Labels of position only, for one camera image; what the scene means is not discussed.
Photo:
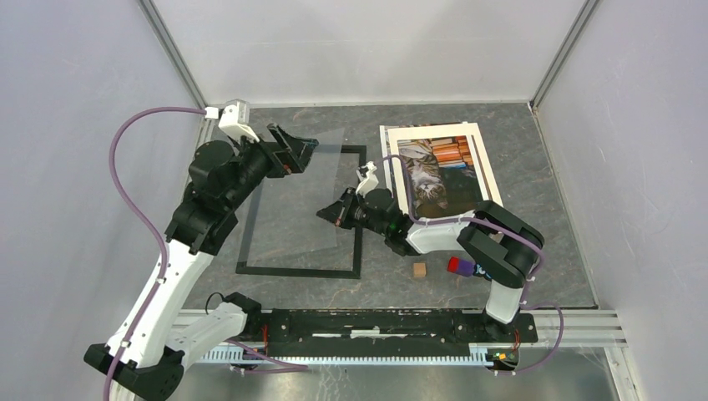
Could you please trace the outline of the cat photo print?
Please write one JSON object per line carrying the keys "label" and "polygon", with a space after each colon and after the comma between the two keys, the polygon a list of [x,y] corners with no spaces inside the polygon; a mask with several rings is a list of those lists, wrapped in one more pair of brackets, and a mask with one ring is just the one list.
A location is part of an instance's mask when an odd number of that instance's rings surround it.
{"label": "cat photo print", "polygon": [[397,148],[412,178],[417,217],[455,216],[489,199],[465,137],[399,140]]}

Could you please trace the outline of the white mat board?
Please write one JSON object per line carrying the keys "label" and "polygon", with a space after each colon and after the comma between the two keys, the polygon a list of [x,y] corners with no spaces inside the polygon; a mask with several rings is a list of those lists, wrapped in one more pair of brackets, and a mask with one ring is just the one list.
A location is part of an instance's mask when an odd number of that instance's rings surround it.
{"label": "white mat board", "polygon": [[[494,201],[499,205],[503,203],[478,124],[456,122],[441,124],[382,125],[379,130],[382,154],[384,156],[390,154],[400,156],[397,148],[397,142],[399,140],[437,139],[456,136],[465,137],[468,140],[472,155],[475,156],[475,160],[478,162],[478,169],[481,171],[484,182],[488,186],[489,199],[487,201]],[[425,218],[417,217],[415,212],[412,178],[407,171],[407,164],[402,156],[385,162],[384,171],[386,186],[391,189],[398,198],[398,203],[402,210],[407,213],[408,207],[412,206],[412,213],[417,219]]]}

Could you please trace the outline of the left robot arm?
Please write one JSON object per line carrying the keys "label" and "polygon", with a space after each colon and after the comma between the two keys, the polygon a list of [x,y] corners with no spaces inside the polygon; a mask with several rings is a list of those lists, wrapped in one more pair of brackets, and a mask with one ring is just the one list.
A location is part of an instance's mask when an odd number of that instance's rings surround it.
{"label": "left robot arm", "polygon": [[213,140],[196,151],[190,182],[165,231],[156,236],[159,259],[116,333],[91,345],[85,362],[105,376],[106,400],[165,400],[185,372],[220,343],[256,338],[262,318],[232,302],[181,332],[173,325],[194,284],[237,225],[236,211],[267,178],[305,171],[317,140],[268,127],[271,140],[254,133]]}

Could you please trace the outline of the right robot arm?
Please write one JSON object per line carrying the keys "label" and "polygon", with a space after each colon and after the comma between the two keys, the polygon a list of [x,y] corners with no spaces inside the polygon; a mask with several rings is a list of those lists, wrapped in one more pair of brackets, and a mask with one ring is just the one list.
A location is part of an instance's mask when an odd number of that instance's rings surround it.
{"label": "right robot arm", "polygon": [[358,195],[349,188],[316,216],[342,229],[374,232],[400,256],[466,252],[469,260],[451,261],[448,270],[491,282],[482,328],[494,341],[503,341],[515,331],[526,283],[545,259],[543,235],[491,200],[458,216],[417,219],[402,211],[388,189]]}

